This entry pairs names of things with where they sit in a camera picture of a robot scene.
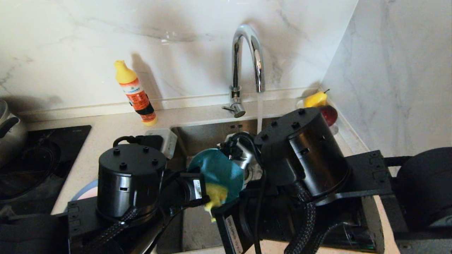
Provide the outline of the dark red apple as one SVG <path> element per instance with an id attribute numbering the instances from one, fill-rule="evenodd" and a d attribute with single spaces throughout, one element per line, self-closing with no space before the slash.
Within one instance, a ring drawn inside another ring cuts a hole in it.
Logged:
<path id="1" fill-rule="evenodd" d="M 336 123 L 338 119 L 338 112 L 334 107 L 325 105 L 319 107 L 319 110 L 321 111 L 321 114 L 329 127 Z"/>

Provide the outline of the teal bowl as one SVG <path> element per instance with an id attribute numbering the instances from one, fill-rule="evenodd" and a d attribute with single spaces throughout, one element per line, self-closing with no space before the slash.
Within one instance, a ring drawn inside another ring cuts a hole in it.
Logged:
<path id="1" fill-rule="evenodd" d="M 219 149 L 206 149 L 196 154 L 188 165 L 188 172 L 204 175 L 206 183 L 216 183 L 228 188 L 224 204 L 234 201 L 244 187 L 244 172 Z"/>

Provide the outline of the black induction cooktop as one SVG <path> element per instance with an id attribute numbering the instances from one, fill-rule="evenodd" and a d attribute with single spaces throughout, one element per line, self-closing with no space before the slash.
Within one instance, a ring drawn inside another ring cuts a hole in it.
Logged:
<path id="1" fill-rule="evenodd" d="M 50 215 L 90 131 L 83 125 L 29 132 L 18 156 L 0 168 L 0 217 Z"/>

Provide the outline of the yellow green sponge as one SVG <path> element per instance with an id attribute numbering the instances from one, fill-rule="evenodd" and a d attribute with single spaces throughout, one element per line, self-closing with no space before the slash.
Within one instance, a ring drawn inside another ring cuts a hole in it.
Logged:
<path id="1" fill-rule="evenodd" d="M 210 201 L 204 205 L 204 210 L 209 213 L 212 223 L 216 222 L 212 210 L 220 207 L 226 202 L 229 190 L 225 186 L 216 183 L 206 183 L 206 192 Z"/>

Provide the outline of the yellow pear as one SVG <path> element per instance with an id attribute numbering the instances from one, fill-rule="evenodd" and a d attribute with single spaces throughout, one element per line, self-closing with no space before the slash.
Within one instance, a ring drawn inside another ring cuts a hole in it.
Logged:
<path id="1" fill-rule="evenodd" d="M 329 91 L 329 89 L 327 89 L 326 91 L 319 91 L 311 96 L 308 96 L 307 98 L 304 99 L 303 107 L 304 108 L 311 108 L 311 107 L 317 108 L 317 107 L 326 106 L 327 98 L 328 98 L 328 94 L 327 94 L 328 91 Z"/>

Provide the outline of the chrome gooseneck faucet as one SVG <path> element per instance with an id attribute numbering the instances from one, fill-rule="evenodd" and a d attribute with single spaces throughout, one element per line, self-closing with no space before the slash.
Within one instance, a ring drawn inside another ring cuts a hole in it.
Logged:
<path id="1" fill-rule="evenodd" d="M 261 42 L 252 26 L 242 24 L 236 29 L 232 41 L 232 84 L 229 93 L 229 106 L 222 107 L 222 109 L 229 111 L 234 118 L 240 118 L 246 114 L 246 110 L 242 105 L 242 87 L 239 85 L 243 40 L 246 41 L 250 49 L 255 73 L 256 92 L 263 93 L 266 90 L 264 56 Z"/>

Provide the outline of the yellow orange detergent bottle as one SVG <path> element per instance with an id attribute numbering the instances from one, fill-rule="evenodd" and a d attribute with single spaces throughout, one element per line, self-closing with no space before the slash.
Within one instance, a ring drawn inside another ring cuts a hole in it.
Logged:
<path id="1" fill-rule="evenodd" d="M 128 68 L 123 60 L 115 61 L 114 67 L 116 70 L 115 79 L 127 96 L 129 104 L 140 116 L 142 123 L 146 126 L 155 125 L 157 115 L 136 72 Z"/>

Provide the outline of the stainless steel sink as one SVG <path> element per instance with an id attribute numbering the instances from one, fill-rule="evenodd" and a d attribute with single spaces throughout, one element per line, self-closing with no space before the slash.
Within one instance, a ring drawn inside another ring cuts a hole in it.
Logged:
<path id="1" fill-rule="evenodd" d="M 178 139 L 171 169 L 185 169 L 191 159 L 199 152 L 213 148 L 227 135 L 239 131 L 256 133 L 258 120 L 239 120 L 201 125 L 174 126 L 171 131 Z M 360 226 L 344 225 L 327 235 L 317 254 L 383 254 L 384 236 L 382 226 L 377 231 L 368 230 L 366 215 L 370 213 L 379 219 L 379 211 L 373 197 L 363 200 L 365 210 L 358 214 Z M 189 208 L 171 222 L 156 252 L 191 252 L 199 254 L 224 253 L 223 244 L 216 223 L 202 206 Z"/>

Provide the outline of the blue-grey plate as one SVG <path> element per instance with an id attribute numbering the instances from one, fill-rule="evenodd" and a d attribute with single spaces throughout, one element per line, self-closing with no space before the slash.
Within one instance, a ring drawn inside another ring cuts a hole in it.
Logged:
<path id="1" fill-rule="evenodd" d="M 74 195 L 74 197 L 71 199 L 71 201 L 76 201 L 76 200 L 78 200 L 78 198 L 80 197 L 80 195 L 81 195 L 81 193 L 83 192 L 83 189 L 84 189 L 84 188 L 86 188 L 87 186 L 88 186 L 88 187 L 98 186 L 98 183 L 99 183 L 98 180 L 94 180 L 94 181 L 92 181 L 91 183 L 87 184 L 85 187 L 81 188 L 81 189 L 76 193 L 76 195 Z"/>

